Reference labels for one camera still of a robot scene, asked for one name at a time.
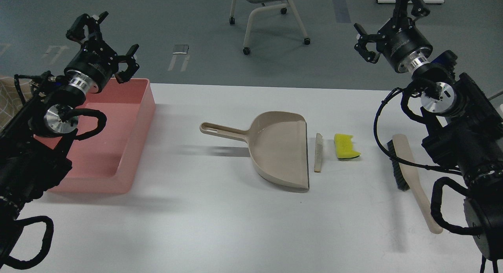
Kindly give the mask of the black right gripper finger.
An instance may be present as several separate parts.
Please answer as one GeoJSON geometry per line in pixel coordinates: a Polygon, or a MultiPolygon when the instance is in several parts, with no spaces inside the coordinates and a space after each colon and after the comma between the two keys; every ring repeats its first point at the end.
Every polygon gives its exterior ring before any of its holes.
{"type": "Polygon", "coordinates": [[[395,0],[395,8],[390,19],[391,28],[413,26],[415,22],[430,14],[424,0],[395,0]]]}
{"type": "Polygon", "coordinates": [[[379,60],[380,53],[369,51],[367,49],[367,44],[380,42],[382,40],[382,35],[368,34],[361,24],[354,24],[353,26],[358,33],[357,44],[355,44],[354,49],[366,62],[376,64],[379,60]]]}

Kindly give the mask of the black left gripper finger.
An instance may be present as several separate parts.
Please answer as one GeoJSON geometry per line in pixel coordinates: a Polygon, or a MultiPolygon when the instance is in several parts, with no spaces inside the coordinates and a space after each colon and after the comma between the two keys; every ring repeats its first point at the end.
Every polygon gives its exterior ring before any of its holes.
{"type": "Polygon", "coordinates": [[[67,30],[65,36],[68,40],[76,42],[77,44],[84,44],[86,41],[103,42],[100,25],[108,16],[105,11],[99,14],[98,18],[84,13],[77,17],[70,29],[67,30]]]}
{"type": "Polygon", "coordinates": [[[122,84],[130,81],[140,69],[140,65],[136,62],[136,58],[134,57],[134,54],[137,52],[139,47],[140,46],[138,44],[134,44],[125,55],[115,55],[110,57],[112,73],[118,83],[122,84]],[[120,64],[126,64],[126,69],[119,71],[120,64]]]}

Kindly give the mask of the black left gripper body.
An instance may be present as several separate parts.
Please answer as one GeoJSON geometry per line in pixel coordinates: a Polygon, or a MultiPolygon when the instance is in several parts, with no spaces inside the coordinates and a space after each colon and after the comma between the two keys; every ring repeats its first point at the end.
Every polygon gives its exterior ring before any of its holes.
{"type": "Polygon", "coordinates": [[[72,94],[101,93],[118,71],[117,56],[110,46],[83,44],[64,69],[68,79],[64,90],[72,94]]]}

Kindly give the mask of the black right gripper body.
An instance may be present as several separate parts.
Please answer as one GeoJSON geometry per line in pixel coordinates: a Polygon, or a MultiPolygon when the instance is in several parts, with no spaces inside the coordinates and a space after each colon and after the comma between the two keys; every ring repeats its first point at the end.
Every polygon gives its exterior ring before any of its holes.
{"type": "Polygon", "coordinates": [[[417,29],[412,19],[406,18],[398,25],[389,19],[377,34],[383,40],[376,42],[377,52],[384,56],[397,73],[413,73],[427,64],[433,46],[417,29]]]}

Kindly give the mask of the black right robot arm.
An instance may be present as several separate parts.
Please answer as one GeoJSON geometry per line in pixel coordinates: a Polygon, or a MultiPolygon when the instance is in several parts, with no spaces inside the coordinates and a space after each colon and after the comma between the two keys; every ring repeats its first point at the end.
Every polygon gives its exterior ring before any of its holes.
{"type": "Polygon", "coordinates": [[[394,0],[392,17],[375,34],[354,24],[354,49],[375,64],[384,56],[397,73],[411,74],[405,88],[395,88],[379,106],[373,134],[379,149],[401,165],[462,176],[464,185],[444,176],[435,181],[426,212],[442,229],[472,236],[481,253],[480,272],[487,261],[498,272],[502,259],[502,117],[490,99],[467,74],[456,77],[457,56],[444,51],[429,60],[433,46],[416,27],[430,14],[423,0],[394,0]],[[378,120],[385,105],[401,95],[401,110],[423,124],[428,136],[422,147],[433,165],[421,165],[399,155],[397,140],[385,148],[378,136],[378,120]]]}

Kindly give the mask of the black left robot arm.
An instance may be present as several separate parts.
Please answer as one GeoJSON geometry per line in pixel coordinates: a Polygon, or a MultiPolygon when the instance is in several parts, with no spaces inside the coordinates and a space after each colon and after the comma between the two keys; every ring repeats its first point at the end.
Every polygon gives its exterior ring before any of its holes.
{"type": "Polygon", "coordinates": [[[111,78],[128,82],[139,70],[134,54],[138,44],[119,55],[103,39],[100,26],[108,16],[77,17],[66,38],[80,45],[62,75],[14,76],[22,107],[1,130],[0,237],[1,266],[26,270],[47,257],[54,223],[47,216],[19,219],[27,203],[58,186],[72,169],[68,153],[74,141],[101,133],[107,117],[99,110],[82,108],[89,93],[101,93],[111,78]],[[45,225],[40,251],[32,259],[11,256],[26,226],[45,225]]]}

